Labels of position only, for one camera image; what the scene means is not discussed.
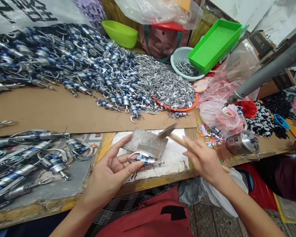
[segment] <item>left hand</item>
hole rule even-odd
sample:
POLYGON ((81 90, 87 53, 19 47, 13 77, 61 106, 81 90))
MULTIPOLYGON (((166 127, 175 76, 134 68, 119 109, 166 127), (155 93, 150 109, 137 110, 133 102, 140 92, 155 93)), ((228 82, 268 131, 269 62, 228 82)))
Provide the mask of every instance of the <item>left hand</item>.
POLYGON ((144 165, 143 161, 130 164, 130 154, 117 156, 119 149, 131 138, 130 134, 113 145, 94 166, 88 186, 79 200, 87 209, 102 209, 115 196, 125 180, 144 165))

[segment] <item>stainless steel canister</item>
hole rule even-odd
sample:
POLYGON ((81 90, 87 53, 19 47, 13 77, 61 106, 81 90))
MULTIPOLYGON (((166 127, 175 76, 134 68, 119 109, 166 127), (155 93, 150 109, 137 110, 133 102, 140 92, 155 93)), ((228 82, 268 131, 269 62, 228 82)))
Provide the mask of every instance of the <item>stainless steel canister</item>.
POLYGON ((228 150, 234 155, 241 155, 242 158, 249 161, 259 161, 260 146, 259 140, 250 132, 242 131, 233 136, 230 136, 226 140, 228 150), (245 154, 255 154, 257 159, 250 159, 245 157, 245 154))

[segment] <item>wooden floor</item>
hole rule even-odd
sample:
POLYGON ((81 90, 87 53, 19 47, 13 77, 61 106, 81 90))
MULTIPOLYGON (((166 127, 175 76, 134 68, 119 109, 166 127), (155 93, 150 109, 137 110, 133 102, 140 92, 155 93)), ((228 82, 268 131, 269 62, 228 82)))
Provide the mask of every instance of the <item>wooden floor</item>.
MULTIPOLYGON (((221 208, 213 206, 203 198, 201 203, 186 205, 190 215, 191 232, 195 237, 248 237, 239 218, 228 216, 221 208)), ((287 237, 296 237, 296 225, 285 224, 278 212, 265 210, 287 237)))

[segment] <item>white plastic bowl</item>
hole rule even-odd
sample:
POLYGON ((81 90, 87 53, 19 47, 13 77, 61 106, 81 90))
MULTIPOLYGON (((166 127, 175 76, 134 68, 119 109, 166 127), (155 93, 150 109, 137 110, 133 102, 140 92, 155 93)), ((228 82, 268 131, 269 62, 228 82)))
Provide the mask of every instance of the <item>white plastic bowl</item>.
POLYGON ((196 77, 190 77, 187 75, 184 75, 183 73, 181 73, 176 67, 174 62, 177 62, 179 59, 180 60, 185 60, 185 62, 187 62, 188 64, 190 64, 189 60, 188 60, 188 55, 189 53, 192 51, 193 48, 191 47, 180 47, 177 48, 174 53, 171 55, 170 57, 170 62, 171 62, 171 66, 174 69, 174 71, 179 74, 181 77, 183 77, 184 79, 186 79, 188 82, 193 82, 199 79, 202 79, 205 74, 198 72, 198 76, 196 77))

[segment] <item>green plastic basket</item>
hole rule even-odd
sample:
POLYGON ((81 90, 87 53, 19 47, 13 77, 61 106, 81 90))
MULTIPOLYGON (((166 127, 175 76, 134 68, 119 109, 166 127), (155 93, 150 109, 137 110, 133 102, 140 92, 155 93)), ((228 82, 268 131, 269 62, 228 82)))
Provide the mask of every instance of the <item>green plastic basket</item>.
POLYGON ((102 25, 109 37, 118 45, 129 49, 135 47, 138 36, 137 30, 111 20, 102 21, 102 25))
POLYGON ((187 56, 190 63, 199 71, 207 74, 238 42, 241 28, 241 24, 217 20, 187 56))

